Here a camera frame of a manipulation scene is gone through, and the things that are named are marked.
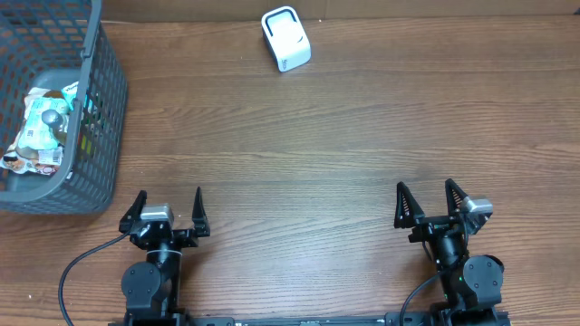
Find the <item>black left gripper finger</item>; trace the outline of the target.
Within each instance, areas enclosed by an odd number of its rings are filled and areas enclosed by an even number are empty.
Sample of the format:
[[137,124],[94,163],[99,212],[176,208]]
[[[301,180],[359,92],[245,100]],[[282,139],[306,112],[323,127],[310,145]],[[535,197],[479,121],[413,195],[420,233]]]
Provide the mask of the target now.
[[203,206],[201,187],[197,187],[196,190],[191,220],[193,222],[196,237],[210,236],[210,227],[208,223],[208,217]]
[[119,222],[119,231],[122,234],[128,233],[133,225],[140,221],[140,214],[147,201],[147,192],[141,190],[137,197],[135,198],[133,204],[126,211],[125,215],[121,218]]

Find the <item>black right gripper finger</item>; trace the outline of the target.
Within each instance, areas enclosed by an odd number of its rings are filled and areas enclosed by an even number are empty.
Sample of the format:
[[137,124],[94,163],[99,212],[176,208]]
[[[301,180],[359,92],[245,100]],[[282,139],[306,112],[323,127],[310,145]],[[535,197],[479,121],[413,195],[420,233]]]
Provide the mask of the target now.
[[395,228],[413,228],[421,222],[425,213],[402,181],[397,184],[396,191],[397,201],[393,226]]
[[467,211],[465,200],[469,199],[469,195],[452,178],[448,178],[445,181],[445,193],[449,216]]

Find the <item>brown printed snack pouch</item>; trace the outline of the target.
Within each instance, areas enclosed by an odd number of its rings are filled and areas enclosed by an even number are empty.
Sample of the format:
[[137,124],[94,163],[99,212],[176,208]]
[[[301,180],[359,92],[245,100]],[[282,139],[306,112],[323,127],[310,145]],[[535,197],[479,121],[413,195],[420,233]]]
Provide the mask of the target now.
[[37,98],[62,98],[61,91],[48,90],[43,88],[32,88],[24,97],[24,121],[22,127],[15,136],[14,142],[8,147],[6,153],[1,157],[1,167],[16,174],[35,173],[39,175],[51,176],[57,172],[63,162],[64,146],[59,145],[56,149],[33,150],[20,149],[17,142],[24,130],[25,119],[29,113],[29,107],[33,100]]

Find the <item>yellow liquid bottle grey cap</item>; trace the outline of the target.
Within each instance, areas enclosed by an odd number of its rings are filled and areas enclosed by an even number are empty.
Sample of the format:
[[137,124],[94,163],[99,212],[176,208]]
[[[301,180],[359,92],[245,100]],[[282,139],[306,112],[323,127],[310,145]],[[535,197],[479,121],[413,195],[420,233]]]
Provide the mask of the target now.
[[46,110],[42,113],[42,121],[48,126],[55,140],[62,146],[66,143],[68,115],[57,110]]

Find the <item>mint green snack packet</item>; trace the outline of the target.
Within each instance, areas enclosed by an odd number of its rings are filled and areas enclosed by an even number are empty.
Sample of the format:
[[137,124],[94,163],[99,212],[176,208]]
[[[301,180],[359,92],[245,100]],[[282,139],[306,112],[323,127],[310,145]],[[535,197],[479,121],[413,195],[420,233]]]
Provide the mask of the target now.
[[70,108],[62,98],[41,97],[33,100],[25,119],[24,130],[17,142],[18,148],[48,150],[56,149],[60,145],[42,121],[42,113],[46,110],[57,110],[59,113],[69,115]]

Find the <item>green white Knorr container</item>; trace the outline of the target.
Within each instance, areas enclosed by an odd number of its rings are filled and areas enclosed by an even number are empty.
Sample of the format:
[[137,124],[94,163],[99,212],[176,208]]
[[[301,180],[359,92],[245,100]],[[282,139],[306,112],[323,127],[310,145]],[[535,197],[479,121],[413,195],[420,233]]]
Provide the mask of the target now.
[[[71,84],[69,84],[61,89],[62,96],[66,100],[66,102],[68,103],[70,111],[74,111],[73,100],[76,98],[76,95],[77,95],[78,84],[79,84],[79,82],[76,81],[76,82],[73,82],[73,83],[71,83]],[[93,103],[92,103],[92,100],[88,96],[84,97],[83,106],[87,108],[87,111],[89,113],[92,113]]]

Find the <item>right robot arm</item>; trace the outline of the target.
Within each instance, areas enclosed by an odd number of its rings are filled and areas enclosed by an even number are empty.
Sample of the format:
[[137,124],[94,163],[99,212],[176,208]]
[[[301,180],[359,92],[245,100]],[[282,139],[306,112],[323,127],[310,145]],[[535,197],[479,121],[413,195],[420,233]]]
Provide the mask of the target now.
[[419,243],[436,273],[418,285],[403,302],[397,322],[415,322],[407,313],[411,300],[430,284],[440,281],[444,300],[420,315],[423,325],[509,325],[502,302],[504,264],[494,255],[469,253],[469,239],[493,214],[492,203],[471,197],[451,178],[445,181],[447,213],[428,217],[401,181],[396,186],[393,226],[409,229],[408,239]]

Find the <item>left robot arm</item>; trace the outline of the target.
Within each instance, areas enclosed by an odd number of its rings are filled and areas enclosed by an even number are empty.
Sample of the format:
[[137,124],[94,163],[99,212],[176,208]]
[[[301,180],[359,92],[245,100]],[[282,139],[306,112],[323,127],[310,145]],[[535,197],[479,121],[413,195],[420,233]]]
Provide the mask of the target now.
[[196,189],[193,226],[176,229],[169,204],[149,205],[141,190],[120,221],[119,230],[146,252],[143,262],[127,268],[121,277],[126,299],[125,325],[191,325],[192,317],[179,307],[182,250],[198,246],[210,236],[200,188]]

